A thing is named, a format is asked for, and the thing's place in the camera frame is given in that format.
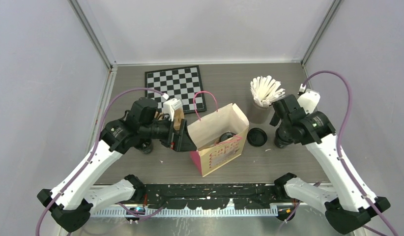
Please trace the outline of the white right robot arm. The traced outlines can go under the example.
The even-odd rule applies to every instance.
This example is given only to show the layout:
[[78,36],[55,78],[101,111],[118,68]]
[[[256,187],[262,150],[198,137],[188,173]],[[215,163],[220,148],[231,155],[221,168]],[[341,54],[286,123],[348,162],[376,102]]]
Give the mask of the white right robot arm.
[[318,161],[334,187],[333,192],[308,184],[287,173],[274,181],[274,195],[286,202],[297,199],[323,213],[339,233],[348,234],[364,226],[379,212],[390,208],[386,197],[376,196],[360,178],[342,148],[328,117],[304,109],[294,95],[273,102],[270,125],[276,126],[275,146],[302,144]]

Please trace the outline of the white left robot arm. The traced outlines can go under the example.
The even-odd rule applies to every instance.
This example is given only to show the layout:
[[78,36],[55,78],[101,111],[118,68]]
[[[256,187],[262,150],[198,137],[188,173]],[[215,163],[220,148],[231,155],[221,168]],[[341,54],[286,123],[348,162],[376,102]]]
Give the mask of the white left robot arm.
[[97,191],[92,186],[130,148],[149,152],[153,140],[176,152],[196,150],[179,99],[170,98],[162,106],[146,97],[135,101],[122,118],[104,126],[89,154],[70,175],[53,189],[42,189],[38,200],[69,233],[80,229],[92,214],[110,205],[128,200],[140,203],[146,187],[135,175],[127,175]]

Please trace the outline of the stack of black lids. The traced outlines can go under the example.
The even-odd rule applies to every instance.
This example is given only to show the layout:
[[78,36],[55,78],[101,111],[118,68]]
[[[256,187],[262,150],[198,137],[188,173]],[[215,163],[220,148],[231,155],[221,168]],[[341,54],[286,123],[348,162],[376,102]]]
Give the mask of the stack of black lids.
[[260,128],[252,128],[247,133],[247,142],[254,147],[261,147],[266,144],[268,136],[266,132]]

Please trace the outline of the pink paper bag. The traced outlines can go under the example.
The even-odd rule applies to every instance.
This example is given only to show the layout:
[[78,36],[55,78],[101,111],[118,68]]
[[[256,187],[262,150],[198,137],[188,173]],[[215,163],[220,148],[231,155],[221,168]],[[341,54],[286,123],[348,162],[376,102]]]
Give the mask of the pink paper bag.
[[[216,107],[215,111],[188,125],[188,132],[197,150],[190,152],[191,159],[202,177],[219,169],[242,154],[249,130],[249,121],[240,107],[230,103]],[[219,142],[223,133],[236,135],[228,142]]]

